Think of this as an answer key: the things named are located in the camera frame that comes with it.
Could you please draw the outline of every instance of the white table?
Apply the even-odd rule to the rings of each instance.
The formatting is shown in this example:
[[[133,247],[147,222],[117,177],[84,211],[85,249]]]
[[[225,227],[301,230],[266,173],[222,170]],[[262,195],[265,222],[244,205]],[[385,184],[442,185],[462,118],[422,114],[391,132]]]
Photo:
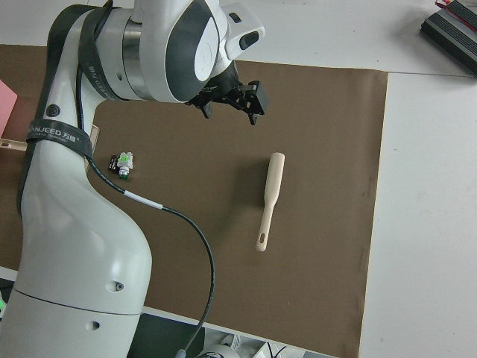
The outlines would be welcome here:
[[[73,2],[4,1],[0,43],[45,45]],[[243,2],[267,37],[242,60],[391,72],[360,357],[474,357],[477,86],[419,35],[433,1]]]

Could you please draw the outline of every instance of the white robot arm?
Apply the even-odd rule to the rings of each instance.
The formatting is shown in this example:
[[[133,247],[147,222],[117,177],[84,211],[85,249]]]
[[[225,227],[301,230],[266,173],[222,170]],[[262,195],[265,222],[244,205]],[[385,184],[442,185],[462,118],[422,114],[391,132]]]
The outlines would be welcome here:
[[[245,7],[218,0],[137,0],[129,10],[74,5],[58,16],[19,190],[22,259],[0,357],[126,357],[151,252],[136,223],[86,178],[95,108],[105,99],[154,99],[209,116],[217,101],[254,124],[266,97],[258,81],[239,82],[233,60],[264,33]]]

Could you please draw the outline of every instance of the white cable sleeve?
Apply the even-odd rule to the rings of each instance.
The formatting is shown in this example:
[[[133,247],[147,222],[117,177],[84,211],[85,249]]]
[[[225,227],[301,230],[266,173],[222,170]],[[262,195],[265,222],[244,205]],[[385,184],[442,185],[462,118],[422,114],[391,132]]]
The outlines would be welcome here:
[[[162,210],[162,208],[164,207],[162,204],[143,198],[142,196],[136,195],[133,192],[128,192],[127,190],[124,191],[124,195],[126,195],[128,198],[138,201],[139,203],[146,204],[150,207],[155,207],[156,209],[159,209],[159,210]]]

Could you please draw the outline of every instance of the pink object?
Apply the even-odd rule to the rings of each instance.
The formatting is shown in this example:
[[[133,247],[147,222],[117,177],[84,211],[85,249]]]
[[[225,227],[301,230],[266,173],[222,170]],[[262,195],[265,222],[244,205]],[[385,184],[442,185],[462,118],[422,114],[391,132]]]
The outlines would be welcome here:
[[[3,136],[17,97],[16,93],[0,80],[0,136]]]

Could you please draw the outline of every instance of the brown mat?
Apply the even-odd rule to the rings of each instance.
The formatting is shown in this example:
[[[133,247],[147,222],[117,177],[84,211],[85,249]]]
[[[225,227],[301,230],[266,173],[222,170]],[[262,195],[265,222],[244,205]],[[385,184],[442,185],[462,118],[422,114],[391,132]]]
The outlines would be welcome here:
[[[22,139],[33,118],[44,48],[0,46],[0,78],[19,94],[4,133]],[[217,292],[208,322],[336,357],[357,357],[379,165],[387,74],[239,63],[271,99],[256,127],[220,104],[103,103],[95,157],[132,151],[125,189],[192,217],[212,245]],[[285,154],[266,252],[255,250],[270,154]],[[2,152],[0,266],[16,269],[17,154]],[[110,175],[115,181],[119,179]],[[208,292],[205,250],[189,226],[94,187],[129,213],[153,253],[146,305],[198,318]]]

